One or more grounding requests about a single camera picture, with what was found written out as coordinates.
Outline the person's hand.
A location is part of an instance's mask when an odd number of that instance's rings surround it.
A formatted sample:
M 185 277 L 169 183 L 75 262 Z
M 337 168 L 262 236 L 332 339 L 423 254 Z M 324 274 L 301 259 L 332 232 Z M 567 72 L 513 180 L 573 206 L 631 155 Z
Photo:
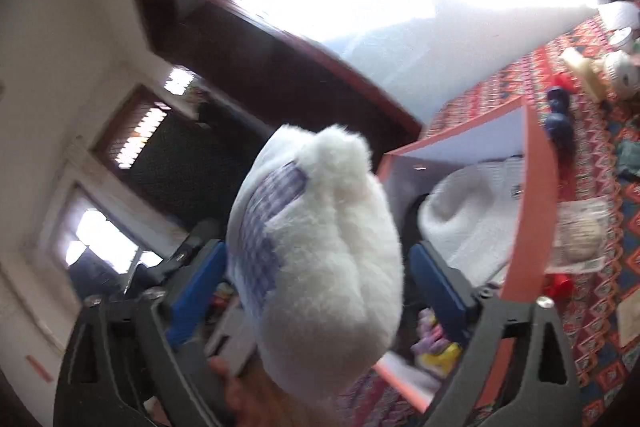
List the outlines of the person's hand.
M 260 363 L 243 377 L 233 376 L 228 364 L 218 357 L 208 360 L 224 382 L 224 401 L 237 426 L 343 426 L 344 421 L 330 407 L 310 407 L 291 397 L 271 381 Z

